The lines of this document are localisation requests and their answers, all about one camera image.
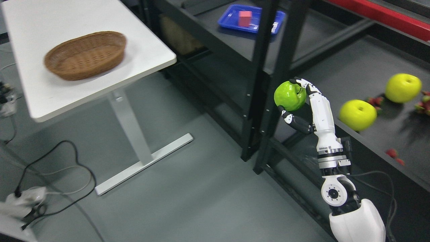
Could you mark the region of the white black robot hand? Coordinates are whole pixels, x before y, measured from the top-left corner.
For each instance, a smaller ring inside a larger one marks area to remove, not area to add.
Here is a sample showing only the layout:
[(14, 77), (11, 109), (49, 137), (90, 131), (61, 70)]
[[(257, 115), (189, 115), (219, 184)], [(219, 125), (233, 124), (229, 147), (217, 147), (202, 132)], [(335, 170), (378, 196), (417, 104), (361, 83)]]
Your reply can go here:
[(334, 119), (328, 99), (311, 82), (305, 79), (290, 79), (292, 84), (299, 84), (306, 90), (310, 99), (313, 122), (294, 115), (284, 107), (277, 106), (286, 124), (302, 133), (314, 133), (318, 137), (316, 150), (319, 154), (338, 153), (343, 150), (341, 142), (335, 135)]

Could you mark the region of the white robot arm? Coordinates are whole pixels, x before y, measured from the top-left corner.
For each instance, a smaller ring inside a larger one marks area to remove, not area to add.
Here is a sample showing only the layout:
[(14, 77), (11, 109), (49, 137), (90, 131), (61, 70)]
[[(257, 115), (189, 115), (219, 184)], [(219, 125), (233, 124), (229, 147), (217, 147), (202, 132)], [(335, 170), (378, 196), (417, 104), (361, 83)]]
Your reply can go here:
[(351, 161), (334, 135), (318, 138), (318, 166), (324, 183), (321, 196), (329, 205), (329, 224), (338, 242), (384, 242), (386, 229), (369, 199), (360, 198), (348, 178)]

